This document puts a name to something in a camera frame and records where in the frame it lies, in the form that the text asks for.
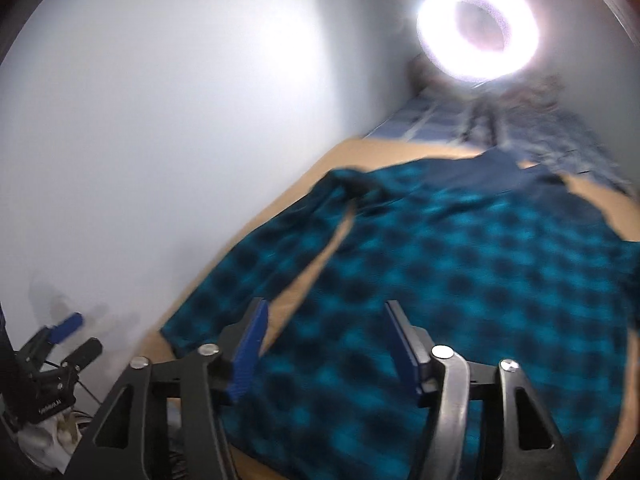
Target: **black cable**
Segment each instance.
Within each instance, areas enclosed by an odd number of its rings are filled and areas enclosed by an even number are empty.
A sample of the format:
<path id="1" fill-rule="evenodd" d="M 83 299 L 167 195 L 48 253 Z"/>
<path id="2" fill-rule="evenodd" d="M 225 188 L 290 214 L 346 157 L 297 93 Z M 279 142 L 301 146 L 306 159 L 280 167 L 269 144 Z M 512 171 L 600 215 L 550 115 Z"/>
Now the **black cable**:
<path id="1" fill-rule="evenodd" d="M 72 411 L 75 415 L 84 416 L 86 418 L 94 418 L 93 415 L 89 415 L 87 412 L 83 412 L 82 410 L 78 410 L 77 408 L 73 408 Z"/>
<path id="2" fill-rule="evenodd" d="M 98 400 L 98 397 L 96 397 L 94 394 L 91 393 L 91 391 L 89 390 L 89 388 L 87 388 L 86 386 L 84 386 L 84 384 L 82 384 L 82 381 L 80 379 L 78 379 L 78 384 L 80 384 L 80 386 L 82 386 L 84 388 L 84 390 L 89 394 L 89 396 L 95 400 L 95 402 L 98 403 L 98 406 L 101 406 L 102 403 L 100 402 L 100 400 Z"/>

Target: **bed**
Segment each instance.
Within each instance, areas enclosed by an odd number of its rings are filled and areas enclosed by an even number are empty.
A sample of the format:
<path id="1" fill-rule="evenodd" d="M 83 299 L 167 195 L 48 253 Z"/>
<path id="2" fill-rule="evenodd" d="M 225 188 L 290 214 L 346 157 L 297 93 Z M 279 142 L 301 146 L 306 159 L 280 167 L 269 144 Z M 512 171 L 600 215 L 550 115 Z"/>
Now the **bed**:
<path id="1" fill-rule="evenodd" d="M 487 149 L 500 146 L 522 161 L 591 180 L 631 197 L 636 192 L 597 134 L 555 102 L 476 96 L 424 89 L 375 128 L 369 139 Z"/>
<path id="2" fill-rule="evenodd" d="M 166 313 L 163 322 L 179 307 L 193 288 L 202 281 L 204 276 L 222 258 L 222 256 L 246 234 L 271 219 L 280 211 L 294 203 L 308 193 L 328 170 L 332 168 L 351 166 L 362 170 L 375 170 L 401 162 L 418 158 L 467 158 L 477 155 L 481 150 L 468 146 L 451 146 L 443 144 L 408 143 L 401 140 L 381 139 L 350 139 L 340 143 L 323 156 L 309 171 L 307 171 L 293 186 L 287 189 L 270 206 L 245 225 L 227 247 L 220 252 L 209 269 L 196 278 L 182 298 L 175 303 L 174 308 Z M 627 196 L 604 186 L 599 186 L 589 180 L 576 176 L 563 175 L 569 190 L 577 194 L 604 214 L 610 227 L 626 240 L 640 240 L 640 208 Z M 291 283 L 272 303 L 270 307 L 270 322 L 263 344 L 263 351 L 267 351 L 276 340 L 287 321 L 300 306 L 303 298 L 318 277 L 324 264 L 337 249 L 341 240 L 346 236 L 351 218 L 347 214 L 334 237 L 315 260 Z M 620 423 L 615 438 L 611 443 L 609 454 L 599 478 L 605 479 L 613 470 L 617 462 L 624 455 L 628 446 L 638 432 L 638 336 L 631 330 L 628 332 L 628 348 L 625 367 L 624 401 L 620 410 Z M 157 330 L 151 331 L 142 342 L 140 354 L 148 356 L 153 362 L 164 362 L 174 359 L 170 346 Z M 244 480 L 273 480 L 282 477 L 255 460 L 235 452 L 236 465 L 240 476 Z"/>

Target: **white wall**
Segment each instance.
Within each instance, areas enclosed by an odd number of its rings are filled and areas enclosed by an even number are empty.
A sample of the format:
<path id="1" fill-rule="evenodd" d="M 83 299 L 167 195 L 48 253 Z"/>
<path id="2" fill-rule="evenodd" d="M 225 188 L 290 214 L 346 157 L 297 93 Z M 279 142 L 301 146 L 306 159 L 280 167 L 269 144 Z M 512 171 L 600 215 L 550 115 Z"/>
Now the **white wall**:
<path id="1" fill-rule="evenodd" d="M 45 0 L 0 68 L 14 346 L 85 313 L 103 395 L 249 218 L 407 98 L 371 1 Z"/>
<path id="2" fill-rule="evenodd" d="M 414 33 L 423 0 L 399 0 Z M 640 51 L 602 0 L 527 0 L 541 29 L 534 62 L 555 67 L 563 105 L 580 114 L 640 186 Z M 420 46 L 413 36 L 414 55 Z"/>

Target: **metal screw head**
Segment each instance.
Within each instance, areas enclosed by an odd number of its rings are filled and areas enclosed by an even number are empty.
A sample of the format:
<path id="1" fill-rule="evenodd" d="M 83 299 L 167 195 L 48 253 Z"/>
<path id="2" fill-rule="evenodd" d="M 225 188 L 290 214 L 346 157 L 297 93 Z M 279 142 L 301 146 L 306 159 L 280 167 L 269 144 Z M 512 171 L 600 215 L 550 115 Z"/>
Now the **metal screw head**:
<path id="1" fill-rule="evenodd" d="M 431 349 L 431 353 L 438 359 L 449 359 L 453 357 L 453 348 L 446 345 L 436 345 Z"/>
<path id="2" fill-rule="evenodd" d="M 502 368 L 505 372 L 514 372 L 520 365 L 514 361 L 513 359 L 503 359 L 500 361 L 500 368 Z"/>
<path id="3" fill-rule="evenodd" d="M 217 354 L 218 352 L 220 352 L 220 348 L 218 348 L 218 345 L 214 345 L 213 343 L 206 343 L 198 348 L 198 354 L 204 356 Z"/>
<path id="4" fill-rule="evenodd" d="M 149 359 L 142 355 L 136 356 L 131 360 L 129 366 L 135 370 L 142 370 L 145 366 L 149 366 Z"/>

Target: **black clamp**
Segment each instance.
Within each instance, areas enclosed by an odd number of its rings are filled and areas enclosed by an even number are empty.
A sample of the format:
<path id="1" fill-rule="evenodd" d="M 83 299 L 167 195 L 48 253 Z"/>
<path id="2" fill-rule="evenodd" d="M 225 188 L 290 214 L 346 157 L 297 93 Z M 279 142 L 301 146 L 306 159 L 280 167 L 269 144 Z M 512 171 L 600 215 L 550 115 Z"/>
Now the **black clamp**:
<path id="1" fill-rule="evenodd" d="M 397 301 L 388 301 L 384 312 L 398 376 L 418 406 L 431 409 L 410 480 L 458 478 L 469 400 L 482 400 L 477 479 L 579 480 L 556 424 L 516 361 L 468 362 L 434 345 Z"/>
<path id="2" fill-rule="evenodd" d="M 244 317 L 180 360 L 134 357 L 96 413 L 71 458 L 68 480 L 170 478 L 166 404 L 180 398 L 191 480 L 238 480 L 220 418 L 250 387 L 268 324 L 255 298 Z"/>
<path id="3" fill-rule="evenodd" d="M 41 370 L 55 345 L 82 326 L 74 313 L 54 327 L 43 327 L 17 352 L 9 341 L 0 309 L 0 393 L 5 420 L 13 430 L 38 424 L 76 403 L 74 388 L 80 372 L 101 353 L 102 345 L 89 338 L 53 370 Z"/>

